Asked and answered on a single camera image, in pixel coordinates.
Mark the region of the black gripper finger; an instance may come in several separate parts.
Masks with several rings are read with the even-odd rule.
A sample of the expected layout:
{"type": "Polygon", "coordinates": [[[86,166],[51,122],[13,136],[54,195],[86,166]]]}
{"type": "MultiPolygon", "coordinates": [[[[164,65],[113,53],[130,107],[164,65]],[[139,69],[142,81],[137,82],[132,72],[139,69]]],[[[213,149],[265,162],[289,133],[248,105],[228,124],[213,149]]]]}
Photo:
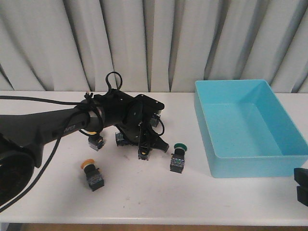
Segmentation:
{"type": "Polygon", "coordinates": [[[307,168],[295,168],[294,169],[295,181],[303,187],[308,186],[308,169],[307,168]]]}
{"type": "Polygon", "coordinates": [[[296,192],[298,202],[305,206],[308,206],[308,189],[303,186],[297,186],[296,192]]]}

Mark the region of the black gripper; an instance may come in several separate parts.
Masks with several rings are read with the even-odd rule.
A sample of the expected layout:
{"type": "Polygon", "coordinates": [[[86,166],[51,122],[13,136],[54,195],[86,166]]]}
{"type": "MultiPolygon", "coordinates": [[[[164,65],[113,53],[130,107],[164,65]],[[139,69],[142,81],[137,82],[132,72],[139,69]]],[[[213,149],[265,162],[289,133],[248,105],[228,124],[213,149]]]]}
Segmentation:
{"type": "Polygon", "coordinates": [[[138,149],[168,151],[169,144],[150,126],[150,113],[162,111],[163,103],[144,94],[132,97],[119,90],[105,95],[96,94],[94,100],[103,109],[105,128],[116,126],[130,144],[138,144],[138,149]]]}

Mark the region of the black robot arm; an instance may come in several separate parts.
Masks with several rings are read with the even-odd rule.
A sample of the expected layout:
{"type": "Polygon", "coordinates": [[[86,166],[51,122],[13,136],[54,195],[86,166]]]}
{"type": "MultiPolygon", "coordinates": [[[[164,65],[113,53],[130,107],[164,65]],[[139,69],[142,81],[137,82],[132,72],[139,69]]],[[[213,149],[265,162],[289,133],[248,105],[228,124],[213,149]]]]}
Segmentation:
{"type": "Polygon", "coordinates": [[[104,145],[101,131],[114,126],[124,141],[138,147],[139,159],[148,159],[152,149],[166,152],[169,145],[152,128],[164,105],[146,95],[132,97],[118,89],[105,95],[85,95],[83,101],[70,103],[69,109],[28,115],[0,117],[0,205],[6,209],[23,197],[37,182],[35,168],[45,170],[42,162],[45,144],[59,143],[63,136],[80,131],[91,148],[104,145]]]}

